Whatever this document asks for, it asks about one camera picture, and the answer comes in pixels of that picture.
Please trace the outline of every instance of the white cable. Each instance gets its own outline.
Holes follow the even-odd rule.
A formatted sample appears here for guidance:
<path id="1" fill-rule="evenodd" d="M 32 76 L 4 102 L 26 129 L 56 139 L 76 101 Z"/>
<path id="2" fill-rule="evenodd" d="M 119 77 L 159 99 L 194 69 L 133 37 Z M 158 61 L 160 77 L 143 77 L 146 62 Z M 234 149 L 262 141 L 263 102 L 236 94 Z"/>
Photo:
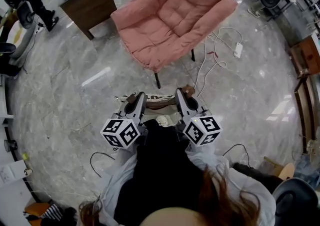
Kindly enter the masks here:
<path id="1" fill-rule="evenodd" d="M 25 180 L 25 182 L 30 182 L 30 183 L 34 183 L 36 185 L 36 183 L 34 181 L 30 181 L 30 180 Z M 79 195 L 79 196 L 84 196 L 84 197 L 89 197 L 92 199 L 96 199 L 96 197 L 93 196 L 86 196 L 86 195 L 82 195 L 82 194 L 78 194 L 78 193 L 69 193 L 69 192 L 52 192 L 52 191 L 46 191 L 46 190 L 34 190 L 34 191 L 30 191 L 30 193 L 32 192 L 45 192 L 48 196 L 49 193 L 57 193 L 57 194 L 71 194 L 71 195 Z"/>
<path id="2" fill-rule="evenodd" d="M 223 42 L 233 51 L 233 49 L 232 49 L 224 40 L 222 40 L 221 38 L 219 38 L 219 34 L 220 34 L 220 30 L 221 30 L 221 29 L 233 29 L 233 30 L 235 30 L 235 31 L 236 31 L 237 33 L 239 33 L 240 36 L 241 36 L 241 41 L 240 41 L 239 43 L 241 44 L 242 41 L 243 41 L 242 34 L 241 34 L 238 30 L 236 30 L 236 29 L 234 29 L 234 28 L 224 28 L 224 27 L 219 28 L 218 35 L 216 35 L 214 32 L 212 32 L 212 33 L 215 35 L 215 39 L 214 39 L 213 35 L 207 35 L 207 36 L 206 36 L 205 41 L 204 41 L 204 60 L 203 60 L 203 62 L 202 62 L 202 64 L 201 64 L 200 69 L 199 69 L 199 71 L 198 71 L 198 74 L 197 74 L 197 76 L 196 76 L 194 88 L 196 88 L 196 86 L 197 86 L 198 78 L 199 78 L 199 73 L 200 73 L 201 68 L 202 68 L 202 66 L 204 65 L 204 63 L 205 63 L 205 61 L 206 61 L 206 58 L 207 58 L 207 38 L 209 38 L 209 39 L 211 39 L 211 40 L 214 39 L 214 43 L 213 43 L 213 45 L 214 45 L 213 58 L 214 58 L 214 60 L 215 60 L 215 64 L 212 66 L 212 68 L 209 70 L 209 72 L 207 72 L 206 75 L 204 76 L 203 88 L 201 89 L 200 93 L 198 94 L 198 97 L 201 95 L 202 91 L 205 89 L 207 76 L 208 76 L 208 74 L 212 71 L 212 69 L 214 69 L 214 67 L 215 67 L 216 65 L 219 65 L 219 66 L 221 66 L 222 68 L 227 68 L 227 64 L 226 64 L 225 61 L 218 61 L 218 60 L 216 59 L 216 40 L 219 39 L 219 40 L 223 41 Z"/>
<path id="3" fill-rule="evenodd" d="M 79 196 L 84 196 L 84 197 L 89 197 L 89 198 L 92 198 L 92 199 L 96 199 L 96 197 L 93 197 L 93 196 L 86 196 L 86 195 L 81 195 L 81 194 L 78 194 L 78 193 L 69 193 L 69 192 L 53 192 L 53 191 L 44 191 L 44 190 L 34 190 L 34 191 L 30 191 L 30 193 L 32 192 L 45 192 L 45 193 L 55 193 L 55 194 L 70 194 L 70 195 L 79 195 Z"/>

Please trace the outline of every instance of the white jacket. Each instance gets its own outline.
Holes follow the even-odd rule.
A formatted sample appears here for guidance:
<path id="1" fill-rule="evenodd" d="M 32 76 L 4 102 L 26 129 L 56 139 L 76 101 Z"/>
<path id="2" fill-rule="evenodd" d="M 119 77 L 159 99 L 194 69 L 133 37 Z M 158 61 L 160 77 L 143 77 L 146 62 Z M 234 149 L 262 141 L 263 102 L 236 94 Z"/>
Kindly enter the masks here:
<path id="1" fill-rule="evenodd" d="M 260 217 L 259 226 L 273 226 L 275 224 L 276 202 L 270 192 L 258 181 L 229 168 L 228 160 L 223 156 L 214 154 L 205 154 L 197 152 L 187 152 L 190 161 L 204 170 L 206 165 L 212 172 L 223 172 L 227 170 L 227 188 L 229 197 L 233 200 L 240 201 L 239 194 L 241 190 L 248 191 L 257 195 L 260 200 Z M 118 196 L 122 185 L 133 177 L 134 169 L 137 163 L 137 155 L 133 155 L 121 166 L 113 175 L 107 175 L 107 186 L 101 194 L 102 210 L 99 214 L 101 223 L 107 226 L 118 226 L 119 224 L 113 219 Z M 253 202 L 257 203 L 252 195 L 246 196 Z"/>

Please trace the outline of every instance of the wooden panel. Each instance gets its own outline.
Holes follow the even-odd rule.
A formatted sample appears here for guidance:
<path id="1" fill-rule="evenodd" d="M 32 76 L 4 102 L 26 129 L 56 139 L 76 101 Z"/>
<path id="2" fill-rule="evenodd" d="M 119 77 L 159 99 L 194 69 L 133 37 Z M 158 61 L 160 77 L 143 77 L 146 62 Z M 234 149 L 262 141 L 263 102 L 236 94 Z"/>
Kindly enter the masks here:
<path id="1" fill-rule="evenodd" d="M 310 122 L 311 122 L 311 137 L 313 140 L 316 139 L 316 130 L 318 127 L 318 114 L 317 114 L 317 103 L 314 88 L 310 77 L 304 82 L 304 91 L 307 97 L 309 113 L 310 113 Z"/>
<path id="2" fill-rule="evenodd" d="M 320 56 L 311 36 L 300 43 L 300 48 L 310 74 L 320 72 Z"/>
<path id="3" fill-rule="evenodd" d="M 69 0 L 61 8 L 82 31 L 109 19 L 117 9 L 114 0 Z"/>
<path id="4" fill-rule="evenodd" d="M 293 46 L 291 49 L 290 49 L 290 53 L 291 53 L 291 60 L 292 60 L 292 63 L 293 63 L 293 66 L 294 66 L 294 69 L 296 71 L 296 74 L 298 75 L 298 77 L 300 76 L 301 74 L 301 71 L 306 68 L 304 66 L 304 61 L 302 61 L 302 56 L 298 56 L 297 54 L 300 54 L 301 53 L 301 49 L 299 47 L 299 45 L 296 45 L 296 46 Z"/>
<path id="5" fill-rule="evenodd" d="M 294 95 L 296 98 L 296 102 L 297 102 L 297 106 L 300 114 L 303 153 L 307 153 L 307 141 L 312 139 L 310 111 L 309 111 L 309 105 L 308 105 L 307 96 L 304 88 L 305 81 L 306 81 L 306 78 L 301 79 L 294 91 Z"/>

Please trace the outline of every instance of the black cable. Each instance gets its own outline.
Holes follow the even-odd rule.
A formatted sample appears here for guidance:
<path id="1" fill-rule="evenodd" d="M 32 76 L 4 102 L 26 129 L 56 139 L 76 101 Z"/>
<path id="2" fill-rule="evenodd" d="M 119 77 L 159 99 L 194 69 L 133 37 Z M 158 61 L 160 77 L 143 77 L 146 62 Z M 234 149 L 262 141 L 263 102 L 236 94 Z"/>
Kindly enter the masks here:
<path id="1" fill-rule="evenodd" d="M 250 168 L 253 168 L 253 167 L 251 167 L 250 166 L 250 164 L 249 164 L 249 154 L 248 154 L 248 152 L 247 152 L 247 149 L 246 149 L 246 147 L 243 145 L 243 144 L 236 144 L 236 145 L 233 145 L 230 149 L 228 149 L 222 156 L 225 156 L 225 154 L 227 154 L 230 150 L 232 150 L 235 146 L 242 146 L 242 147 L 244 147 L 244 150 L 245 150 L 245 152 L 246 152 L 246 155 L 248 156 L 248 166 L 250 167 Z"/>
<path id="2" fill-rule="evenodd" d="M 92 157 L 94 156 L 94 154 L 102 154 L 102 155 L 106 155 L 107 157 L 110 157 L 110 158 L 113 159 L 113 160 L 115 160 L 115 159 L 114 159 L 112 156 L 110 156 L 110 155 L 108 155 L 108 154 L 106 154 L 106 153 L 103 153 L 103 152 L 95 152 L 95 153 L 93 153 L 93 154 L 91 155 L 91 157 L 90 157 L 90 165 L 91 165 L 92 169 L 94 170 L 94 172 L 101 178 L 100 174 L 98 174 L 98 173 L 96 172 L 96 170 L 94 169 L 94 167 L 92 166 L 92 163 L 91 163 L 91 160 L 92 160 Z"/>
<path id="3" fill-rule="evenodd" d="M 37 33 L 38 33 L 38 31 L 36 31 L 36 33 L 35 33 L 35 35 L 34 35 L 34 41 L 33 41 L 32 47 L 31 47 L 30 50 L 28 50 L 28 52 L 26 53 L 25 58 L 24 58 L 24 62 L 23 62 L 22 67 L 21 67 L 26 74 L 28 74 L 28 72 L 27 72 L 27 70 L 25 69 L 25 63 L 26 63 L 27 56 L 28 56 L 29 52 L 32 50 L 32 48 L 34 47 L 34 45 L 35 45 L 35 43 L 36 43 Z"/>

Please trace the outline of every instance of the white desk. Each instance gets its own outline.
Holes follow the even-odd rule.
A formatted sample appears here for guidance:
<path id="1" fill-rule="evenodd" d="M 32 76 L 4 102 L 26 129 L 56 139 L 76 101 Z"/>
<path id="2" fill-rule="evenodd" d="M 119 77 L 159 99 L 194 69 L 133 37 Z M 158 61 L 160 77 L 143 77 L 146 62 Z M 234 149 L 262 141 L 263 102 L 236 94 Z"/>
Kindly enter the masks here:
<path id="1" fill-rule="evenodd" d="M 13 119 L 13 115 L 8 115 L 5 91 L 5 78 L 0 75 L 0 125 L 5 119 Z"/>

